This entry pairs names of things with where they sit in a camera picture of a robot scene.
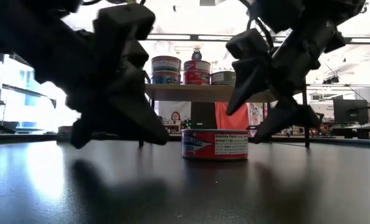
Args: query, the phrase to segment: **tuna can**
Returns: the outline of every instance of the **tuna can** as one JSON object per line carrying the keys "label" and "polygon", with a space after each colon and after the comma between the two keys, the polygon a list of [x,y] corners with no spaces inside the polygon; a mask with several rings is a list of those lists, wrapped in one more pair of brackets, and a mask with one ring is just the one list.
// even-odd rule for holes
{"label": "tuna can", "polygon": [[181,75],[176,72],[162,71],[152,74],[152,84],[180,84]]}
{"label": "tuna can", "polygon": [[182,130],[183,157],[191,159],[247,159],[248,130]]}
{"label": "tuna can", "polygon": [[187,85],[210,85],[210,74],[198,71],[184,72],[184,84]]}
{"label": "tuna can", "polygon": [[235,85],[236,73],[231,71],[216,72],[211,74],[211,85]]}
{"label": "tuna can", "polygon": [[157,56],[152,58],[152,73],[160,71],[180,73],[181,60],[172,56]]}
{"label": "tuna can", "polygon": [[184,71],[200,71],[210,74],[210,63],[202,60],[190,60],[184,63]]}

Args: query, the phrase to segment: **can label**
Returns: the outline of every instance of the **can label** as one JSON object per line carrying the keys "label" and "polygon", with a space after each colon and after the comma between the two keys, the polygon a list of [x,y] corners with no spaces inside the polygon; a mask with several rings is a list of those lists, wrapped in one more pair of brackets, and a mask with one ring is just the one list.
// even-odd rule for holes
{"label": "can label", "polygon": [[211,74],[211,85],[234,85],[235,72],[216,72]]}
{"label": "can label", "polygon": [[158,75],[152,77],[152,84],[179,84],[179,82],[174,76]]}
{"label": "can label", "polygon": [[235,82],[233,82],[233,81],[218,81],[218,82],[211,82],[211,85],[234,86],[235,85]]}
{"label": "can label", "polygon": [[244,132],[183,133],[183,156],[201,159],[245,159],[249,138]]}
{"label": "can label", "polygon": [[184,71],[203,71],[206,73],[210,73],[210,63],[200,60],[190,60],[184,63]]}
{"label": "can label", "polygon": [[210,74],[194,71],[185,72],[184,83],[193,85],[210,85]]}
{"label": "can label", "polygon": [[170,60],[155,60],[152,64],[152,72],[170,71],[179,72],[180,64]]}
{"label": "can label", "polygon": [[246,134],[216,134],[216,155],[247,153],[249,138]]}

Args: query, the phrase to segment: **fish logo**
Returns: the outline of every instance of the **fish logo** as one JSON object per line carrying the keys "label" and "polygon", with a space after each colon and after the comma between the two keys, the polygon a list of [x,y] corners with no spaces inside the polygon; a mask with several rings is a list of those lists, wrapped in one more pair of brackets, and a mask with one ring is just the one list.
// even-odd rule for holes
{"label": "fish logo", "polygon": [[183,147],[185,152],[196,153],[196,151],[203,149],[206,146],[210,146],[212,143],[205,142],[195,137],[194,135],[185,135],[183,137]]}
{"label": "fish logo", "polygon": [[176,77],[168,77],[166,82],[167,82],[167,84],[177,84],[177,78]]}

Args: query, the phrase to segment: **wooden shelf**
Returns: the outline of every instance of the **wooden shelf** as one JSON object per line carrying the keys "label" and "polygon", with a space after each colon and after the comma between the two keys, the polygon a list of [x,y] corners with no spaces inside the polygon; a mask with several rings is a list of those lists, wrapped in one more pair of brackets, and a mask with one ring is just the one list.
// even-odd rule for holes
{"label": "wooden shelf", "polygon": [[[146,84],[146,94],[156,101],[228,102],[233,86]],[[276,101],[270,91],[257,93],[248,103]]]}

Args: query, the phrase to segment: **computer monitor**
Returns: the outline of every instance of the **computer monitor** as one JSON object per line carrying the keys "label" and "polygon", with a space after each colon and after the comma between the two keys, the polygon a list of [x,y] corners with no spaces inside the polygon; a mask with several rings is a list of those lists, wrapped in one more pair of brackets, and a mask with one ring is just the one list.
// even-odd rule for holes
{"label": "computer monitor", "polygon": [[366,100],[333,100],[334,121],[337,123],[366,124],[369,122],[368,109],[356,110],[368,106]]}

